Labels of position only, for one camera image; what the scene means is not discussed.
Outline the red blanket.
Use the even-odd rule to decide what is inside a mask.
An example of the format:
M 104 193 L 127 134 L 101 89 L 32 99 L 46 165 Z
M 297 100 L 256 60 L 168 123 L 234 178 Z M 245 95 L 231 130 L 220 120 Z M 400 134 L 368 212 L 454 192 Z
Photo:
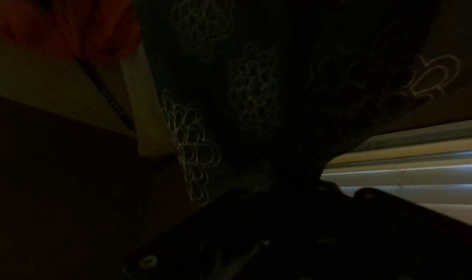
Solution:
M 141 43 L 132 0 L 0 0 L 0 35 L 51 57 L 101 61 Z

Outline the white window blinds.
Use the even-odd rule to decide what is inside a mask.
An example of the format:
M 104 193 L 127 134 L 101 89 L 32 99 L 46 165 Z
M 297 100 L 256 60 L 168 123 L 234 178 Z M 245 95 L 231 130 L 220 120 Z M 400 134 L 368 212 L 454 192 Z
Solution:
M 472 226 L 472 120 L 372 137 L 322 178 L 347 195 L 372 187 Z

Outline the dark brown patterned pillow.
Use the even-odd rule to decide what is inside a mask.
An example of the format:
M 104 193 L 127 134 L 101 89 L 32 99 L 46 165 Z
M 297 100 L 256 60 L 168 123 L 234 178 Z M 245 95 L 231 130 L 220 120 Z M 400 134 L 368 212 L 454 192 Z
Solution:
M 434 97 L 421 49 L 443 0 L 135 0 L 189 201 L 316 181 Z

